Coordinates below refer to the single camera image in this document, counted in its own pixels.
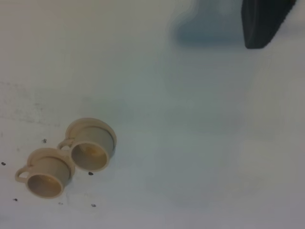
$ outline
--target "blurry object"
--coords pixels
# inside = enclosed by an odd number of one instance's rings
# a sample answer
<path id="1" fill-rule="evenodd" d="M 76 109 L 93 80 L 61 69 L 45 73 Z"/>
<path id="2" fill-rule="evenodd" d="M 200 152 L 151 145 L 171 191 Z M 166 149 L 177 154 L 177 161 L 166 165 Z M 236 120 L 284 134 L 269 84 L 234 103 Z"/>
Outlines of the blurry object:
<path id="1" fill-rule="evenodd" d="M 195 14 L 178 23 L 174 38 L 187 47 L 242 45 L 241 5 L 242 0 L 197 0 Z"/>
<path id="2" fill-rule="evenodd" d="M 276 35 L 296 0 L 244 0 L 242 20 L 247 49 L 264 48 Z"/>

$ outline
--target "cup rim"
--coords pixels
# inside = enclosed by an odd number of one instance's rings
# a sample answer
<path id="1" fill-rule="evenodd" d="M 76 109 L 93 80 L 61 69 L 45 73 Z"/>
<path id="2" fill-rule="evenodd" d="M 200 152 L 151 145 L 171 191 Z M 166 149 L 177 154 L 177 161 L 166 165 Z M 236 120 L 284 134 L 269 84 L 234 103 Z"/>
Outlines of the cup rim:
<path id="1" fill-rule="evenodd" d="M 103 153 L 106 155 L 106 163 L 105 163 L 105 165 L 104 165 L 103 167 L 101 167 L 101 168 L 93 169 L 93 170 L 88 170 L 88 169 L 85 169 L 85 168 L 79 166 L 79 165 L 75 162 L 75 160 L 73 159 L 73 157 L 72 157 L 72 152 L 73 152 L 73 149 L 74 149 L 76 146 L 81 145 L 81 144 L 90 144 L 90 145 L 94 145 L 94 146 L 97 146 L 98 148 L 100 148 L 100 149 L 103 151 Z M 81 170 L 83 170 L 83 171 L 87 171 L 87 172 L 88 172 L 88 171 L 90 171 L 90 172 L 101 171 L 101 170 L 105 169 L 105 168 L 108 166 L 109 161 L 110 161 L 110 157 L 109 157 L 108 152 L 107 152 L 101 145 L 99 145 L 99 144 L 97 144 L 97 143 L 95 143 L 95 142 L 91 142 L 91 141 L 79 141 L 79 142 L 77 142 L 77 143 L 74 143 L 74 144 L 71 146 L 71 148 L 70 148 L 70 158 L 71 158 L 71 160 L 73 161 L 73 163 L 75 164 L 75 166 L 76 166 L 77 168 L 79 168 L 79 169 L 81 169 Z"/>
<path id="2" fill-rule="evenodd" d="M 29 187 L 29 179 L 30 179 L 31 177 L 37 176 L 37 175 L 47 176 L 47 177 L 51 177 L 52 179 L 55 179 L 55 180 L 59 183 L 59 185 L 61 186 L 61 191 L 60 191 L 57 195 L 52 196 L 52 197 L 44 197 L 44 196 L 42 196 L 42 195 L 39 195 L 39 194 L 33 192 L 33 191 L 30 189 L 30 187 Z M 59 179 L 57 179 L 56 177 L 54 177 L 54 176 L 52 176 L 52 175 L 45 174 L 45 173 L 39 173 L 39 172 L 30 173 L 30 174 L 28 175 L 28 177 L 27 177 L 27 181 L 26 181 L 25 185 L 26 185 L 27 189 L 30 191 L 30 193 L 34 194 L 34 195 L 37 196 L 37 197 L 44 198 L 44 199 L 53 199 L 53 198 L 59 197 L 59 196 L 63 193 L 63 189 L 64 189 L 64 187 L 63 187 L 63 185 L 62 185 L 62 183 L 61 183 L 61 181 L 60 181 Z"/>

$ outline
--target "black object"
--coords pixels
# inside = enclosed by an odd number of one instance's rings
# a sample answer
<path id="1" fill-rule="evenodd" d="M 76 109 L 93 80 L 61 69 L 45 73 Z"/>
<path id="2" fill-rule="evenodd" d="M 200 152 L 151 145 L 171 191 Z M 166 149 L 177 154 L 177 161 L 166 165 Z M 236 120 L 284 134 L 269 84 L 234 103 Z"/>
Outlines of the black object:
<path id="1" fill-rule="evenodd" d="M 295 2 L 296 0 L 243 0 L 246 48 L 264 48 L 273 39 Z"/>

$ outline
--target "beige cup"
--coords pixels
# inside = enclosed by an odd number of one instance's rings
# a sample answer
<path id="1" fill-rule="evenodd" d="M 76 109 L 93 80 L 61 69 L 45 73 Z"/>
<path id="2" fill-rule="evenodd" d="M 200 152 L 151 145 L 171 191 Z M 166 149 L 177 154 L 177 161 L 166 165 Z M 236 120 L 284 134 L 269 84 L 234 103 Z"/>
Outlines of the beige cup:
<path id="1" fill-rule="evenodd" d="M 28 176 L 20 177 L 24 172 L 28 172 Z M 15 180 L 25 183 L 27 189 L 36 196 L 55 198 L 63 192 L 70 175 L 69 167 L 63 161 L 45 157 L 38 160 L 33 166 L 19 169 Z"/>
<path id="2" fill-rule="evenodd" d="M 68 146 L 69 156 L 74 164 L 86 171 L 100 171 L 107 167 L 114 150 L 111 134 L 100 127 L 87 127 L 74 138 L 59 143 L 58 149 Z"/>

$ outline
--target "cup handle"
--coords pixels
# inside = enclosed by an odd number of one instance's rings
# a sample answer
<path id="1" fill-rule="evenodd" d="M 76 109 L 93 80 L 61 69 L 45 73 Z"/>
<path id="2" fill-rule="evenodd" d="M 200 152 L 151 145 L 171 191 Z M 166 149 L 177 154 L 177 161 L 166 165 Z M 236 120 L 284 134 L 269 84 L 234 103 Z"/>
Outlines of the cup handle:
<path id="1" fill-rule="evenodd" d="M 71 147 L 72 144 L 73 144 L 73 141 L 74 141 L 74 138 L 70 138 L 70 139 L 65 139 L 63 140 L 62 142 L 60 142 L 58 145 L 57 145 L 57 149 L 62 149 L 64 148 L 65 146 L 68 146 L 68 147 Z"/>
<path id="2" fill-rule="evenodd" d="M 21 182 L 21 183 L 25 183 L 27 181 L 27 179 L 24 177 L 20 177 L 20 175 L 24 172 L 29 172 L 29 171 L 30 171 L 30 167 L 27 167 L 27 166 L 19 169 L 15 174 L 15 180 L 18 182 Z"/>

